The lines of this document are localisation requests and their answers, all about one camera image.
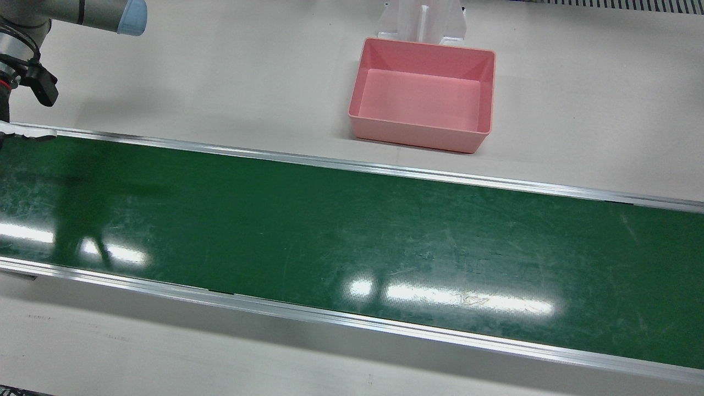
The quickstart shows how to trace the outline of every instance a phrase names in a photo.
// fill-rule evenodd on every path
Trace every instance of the green conveyor belt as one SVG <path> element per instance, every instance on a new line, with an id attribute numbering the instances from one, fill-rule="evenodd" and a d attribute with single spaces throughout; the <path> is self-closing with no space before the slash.
<path id="1" fill-rule="evenodd" d="M 70 137 L 0 188 L 0 256 L 704 369 L 701 214 Z"/>

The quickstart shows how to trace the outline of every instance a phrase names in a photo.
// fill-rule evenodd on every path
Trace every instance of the metal grate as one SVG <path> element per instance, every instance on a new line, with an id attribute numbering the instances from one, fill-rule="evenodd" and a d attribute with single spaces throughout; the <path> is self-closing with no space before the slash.
<path id="1" fill-rule="evenodd" d="M 624 10 L 704 15 L 702 0 L 529 0 L 533 3 L 564 4 Z"/>

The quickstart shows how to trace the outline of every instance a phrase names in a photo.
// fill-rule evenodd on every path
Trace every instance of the metal frame edge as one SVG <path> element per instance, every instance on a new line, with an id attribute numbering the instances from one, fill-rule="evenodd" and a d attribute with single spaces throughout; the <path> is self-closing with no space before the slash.
<path id="1" fill-rule="evenodd" d="M 344 171 L 358 171 L 364 173 L 376 173 L 380 175 L 393 175 L 404 178 L 451 182 L 455 184 L 474 185 L 478 187 L 491 187 L 502 190 L 556 195 L 559 197 L 572 197 L 580 199 L 590 199 L 595 201 L 618 202 L 623 204 L 633 204 L 637 206 L 647 206 L 658 209 L 669 209 L 675 211 L 687 211 L 704 214 L 704 202 L 691 201 L 687 199 L 656 197 L 643 194 L 630 194 L 626 192 L 597 190 L 585 187 L 573 187 L 567 185 L 531 182 L 526 180 L 516 180 L 508 178 L 496 178 L 491 176 L 470 175 L 466 173 L 431 171 L 420 168 L 384 165 L 380 163 L 349 161 L 342 159 L 330 159 L 318 156 L 306 156 L 302 154 L 286 154 L 275 151 L 242 149 L 236 147 L 220 146 L 216 144 L 184 142 L 179 140 L 161 139 L 156 137 L 140 137 L 109 132 L 95 132 L 70 128 L 56 128 L 49 127 L 46 125 L 35 125 L 27 123 L 17 123 L 17 125 L 24 125 L 34 128 L 53 129 L 56 130 L 60 136 L 66 137 L 79 137 L 90 140 L 103 140 L 108 142 L 135 144 L 139 146 L 159 147 L 164 149 L 195 151 L 225 156 L 238 156 L 242 158 L 262 159 L 267 161 L 295 163 L 298 165 L 318 166 L 321 168 L 333 168 Z"/>
<path id="2" fill-rule="evenodd" d="M 145 295 L 263 314 L 295 321 L 349 326 L 423 340 L 447 342 L 516 357 L 538 359 L 559 364 L 571 364 L 588 369 L 601 369 L 635 376 L 704 385 L 704 370 L 673 366 L 671 364 L 585 352 L 576 349 L 552 347 L 533 342 L 465 333 L 462 331 L 434 328 L 431 326 L 373 318 L 370 316 L 347 314 L 344 312 L 305 307 L 257 297 L 227 295 L 197 287 L 128 278 L 125 276 L 116 276 L 7 257 L 0 257 L 0 269 L 29 276 L 51 276 L 61 279 L 76 280 L 83 283 L 139 292 Z"/>

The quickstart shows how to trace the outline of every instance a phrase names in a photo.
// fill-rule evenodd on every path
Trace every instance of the pink plastic bin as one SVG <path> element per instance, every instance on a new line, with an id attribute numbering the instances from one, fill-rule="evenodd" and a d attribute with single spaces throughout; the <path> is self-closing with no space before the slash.
<path id="1" fill-rule="evenodd" d="M 362 139 L 473 153 L 491 130 L 492 51 L 369 38 L 349 116 Z"/>

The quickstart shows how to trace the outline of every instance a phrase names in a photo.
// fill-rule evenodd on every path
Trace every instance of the white floor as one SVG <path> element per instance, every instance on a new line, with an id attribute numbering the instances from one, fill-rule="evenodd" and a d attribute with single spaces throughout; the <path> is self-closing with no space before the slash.
<path id="1" fill-rule="evenodd" d="M 55 107 L 13 120 L 704 201 L 704 19 L 466 1 L 497 53 L 473 155 L 355 140 L 377 0 L 148 0 L 143 37 L 55 23 Z M 68 281 L 0 276 L 0 383 L 64 395 L 704 395 L 632 378 Z"/>

